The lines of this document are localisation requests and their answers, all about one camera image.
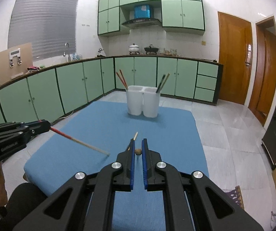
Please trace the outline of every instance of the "countertop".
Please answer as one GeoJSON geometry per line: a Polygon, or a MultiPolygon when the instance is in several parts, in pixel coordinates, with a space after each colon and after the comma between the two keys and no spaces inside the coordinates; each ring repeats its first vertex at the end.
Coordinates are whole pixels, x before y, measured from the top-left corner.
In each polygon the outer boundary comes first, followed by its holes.
{"type": "Polygon", "coordinates": [[[119,57],[163,57],[163,58],[177,58],[177,59],[185,59],[185,60],[193,60],[193,61],[202,61],[202,62],[207,62],[207,63],[211,63],[211,64],[215,64],[215,65],[222,65],[220,63],[214,62],[214,61],[210,61],[210,60],[205,60],[205,59],[198,59],[198,58],[187,58],[187,57],[179,57],[179,56],[170,56],[170,55],[119,55],[119,56],[105,56],[105,57],[94,57],[94,58],[86,58],[86,59],[81,59],[81,60],[76,60],[76,61],[71,61],[71,62],[65,62],[65,63],[61,63],[61,64],[56,64],[56,65],[52,65],[49,66],[47,68],[43,68],[40,69],[38,71],[33,71],[31,73],[26,73],[24,75],[21,75],[19,77],[16,77],[15,79],[12,79],[8,82],[5,82],[4,84],[0,85],[0,89],[14,83],[17,82],[19,80],[22,80],[26,77],[35,75],[35,74],[39,74],[41,72],[45,72],[47,70],[50,69],[54,69],[54,68],[59,68],[59,67],[63,67],[66,65],[70,65],[70,64],[75,64],[75,63],[79,63],[79,62],[84,62],[84,61],[92,61],[92,60],[97,60],[97,59],[105,59],[105,58],[119,58],[119,57]]]}

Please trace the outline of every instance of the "blue box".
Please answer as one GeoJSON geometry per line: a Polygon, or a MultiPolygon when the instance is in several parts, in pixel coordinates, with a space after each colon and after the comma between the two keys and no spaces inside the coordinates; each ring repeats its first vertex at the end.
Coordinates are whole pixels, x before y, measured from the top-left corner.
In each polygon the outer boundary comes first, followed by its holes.
{"type": "Polygon", "coordinates": [[[137,18],[153,18],[154,11],[150,5],[141,5],[135,7],[135,19],[137,18]]]}

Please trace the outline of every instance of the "person's leg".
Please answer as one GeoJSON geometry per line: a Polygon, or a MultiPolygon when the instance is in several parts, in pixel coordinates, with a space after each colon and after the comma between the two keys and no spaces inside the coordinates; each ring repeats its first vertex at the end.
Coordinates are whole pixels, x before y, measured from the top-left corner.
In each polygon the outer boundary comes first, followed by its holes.
{"type": "Polygon", "coordinates": [[[0,219],[4,231],[12,231],[24,217],[40,205],[47,196],[34,184],[20,184],[12,193],[6,206],[8,214],[0,219]]]}

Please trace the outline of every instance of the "range hood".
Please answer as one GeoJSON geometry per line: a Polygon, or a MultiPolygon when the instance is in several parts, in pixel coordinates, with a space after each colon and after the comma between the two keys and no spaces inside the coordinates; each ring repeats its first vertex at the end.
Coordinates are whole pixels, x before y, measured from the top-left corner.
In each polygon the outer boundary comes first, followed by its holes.
{"type": "Polygon", "coordinates": [[[160,20],[155,18],[137,18],[137,19],[126,21],[122,23],[122,25],[128,28],[140,28],[140,27],[146,27],[151,25],[161,26],[162,23],[160,22],[160,20]]]}

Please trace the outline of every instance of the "white plastic cup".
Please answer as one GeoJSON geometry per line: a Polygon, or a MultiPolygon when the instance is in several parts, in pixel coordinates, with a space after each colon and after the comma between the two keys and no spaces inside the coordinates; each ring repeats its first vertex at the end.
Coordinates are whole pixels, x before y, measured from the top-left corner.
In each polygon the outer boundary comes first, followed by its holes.
{"type": "Polygon", "coordinates": [[[143,115],[155,118],[158,115],[159,99],[161,93],[156,93],[157,88],[146,87],[143,91],[143,115]]]}
{"type": "Polygon", "coordinates": [[[142,86],[128,86],[126,90],[126,100],[128,113],[133,116],[139,116],[142,113],[143,104],[143,87],[142,86]]]}

